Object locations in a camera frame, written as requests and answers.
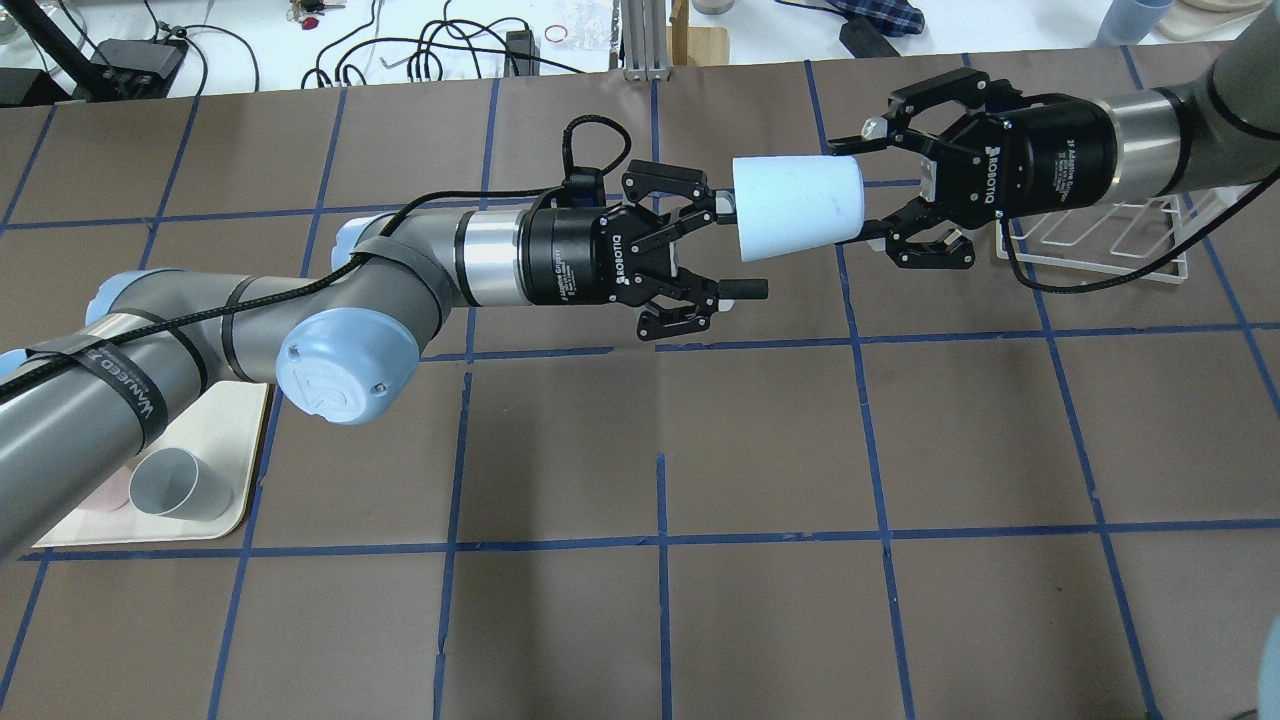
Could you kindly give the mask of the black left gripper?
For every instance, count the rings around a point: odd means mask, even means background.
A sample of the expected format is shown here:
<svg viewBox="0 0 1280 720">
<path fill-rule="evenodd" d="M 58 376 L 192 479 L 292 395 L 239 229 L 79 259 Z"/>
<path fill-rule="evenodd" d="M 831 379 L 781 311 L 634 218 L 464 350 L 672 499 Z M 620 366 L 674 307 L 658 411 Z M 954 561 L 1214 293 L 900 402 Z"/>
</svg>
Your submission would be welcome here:
<svg viewBox="0 0 1280 720">
<path fill-rule="evenodd" d="M 708 331 L 723 301 L 769 297 L 762 278 L 713 281 L 678 264 L 676 243 L 714 223 L 737 223 L 732 188 L 704 170 L 632 160 L 625 201 L 607 204 L 604 172 L 568 164 L 520 231 L 524 296 L 535 306 L 620 304 L 639 311 L 636 336 L 655 341 Z"/>
</svg>

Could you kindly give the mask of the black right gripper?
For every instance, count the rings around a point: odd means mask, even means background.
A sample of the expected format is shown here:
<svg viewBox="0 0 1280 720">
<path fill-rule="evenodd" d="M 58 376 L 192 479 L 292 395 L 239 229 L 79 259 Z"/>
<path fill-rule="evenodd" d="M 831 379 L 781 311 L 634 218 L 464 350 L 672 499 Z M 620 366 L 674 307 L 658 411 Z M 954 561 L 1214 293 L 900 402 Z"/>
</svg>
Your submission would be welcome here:
<svg viewBox="0 0 1280 720">
<path fill-rule="evenodd" d="M 1116 132 L 1101 105 L 1027 96 L 973 68 L 896 88 L 861 135 L 827 141 L 833 156 L 886 149 L 922 159 L 920 192 L 865 222 L 855 242 L 919 270 L 970 268 L 969 233 L 991 223 L 1096 204 L 1117 165 Z"/>
</svg>

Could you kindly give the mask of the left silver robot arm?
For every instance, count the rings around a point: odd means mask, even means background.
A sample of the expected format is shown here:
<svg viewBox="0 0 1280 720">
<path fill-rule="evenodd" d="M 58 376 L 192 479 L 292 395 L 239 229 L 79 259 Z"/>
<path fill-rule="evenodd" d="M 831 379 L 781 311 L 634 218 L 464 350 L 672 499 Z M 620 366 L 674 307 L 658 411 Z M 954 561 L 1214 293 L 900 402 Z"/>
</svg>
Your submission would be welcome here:
<svg viewBox="0 0 1280 720">
<path fill-rule="evenodd" d="M 714 281 L 682 268 L 676 243 L 736 222 L 733 195 L 699 170 L 632 160 L 625 200 L 575 170 L 513 191 L 509 208 L 415 199 L 357 219 L 323 278 L 182 269 L 102 283 L 74 334 L 5 354 L 3 557 L 51 530 L 219 382 L 275 386 L 332 424 L 384 414 L 457 307 L 618 304 L 636 334 L 710 328 L 763 279 Z"/>
</svg>

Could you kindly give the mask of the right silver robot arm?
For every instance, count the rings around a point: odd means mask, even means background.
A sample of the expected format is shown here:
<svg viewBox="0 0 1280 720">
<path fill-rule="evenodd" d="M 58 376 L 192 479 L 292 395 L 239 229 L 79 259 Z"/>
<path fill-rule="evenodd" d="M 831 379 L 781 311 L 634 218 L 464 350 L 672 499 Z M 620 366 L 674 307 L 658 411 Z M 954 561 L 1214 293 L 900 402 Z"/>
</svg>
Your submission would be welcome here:
<svg viewBox="0 0 1280 720">
<path fill-rule="evenodd" d="M 959 68 L 895 90 L 836 156 L 897 149 L 920 156 L 920 195 L 863 224 L 906 269 L 972 265 L 972 243 L 915 236 L 1015 218 L 1277 179 L 1277 8 L 1261 12 L 1190 82 L 1108 99 L 1025 95 Z"/>
</svg>

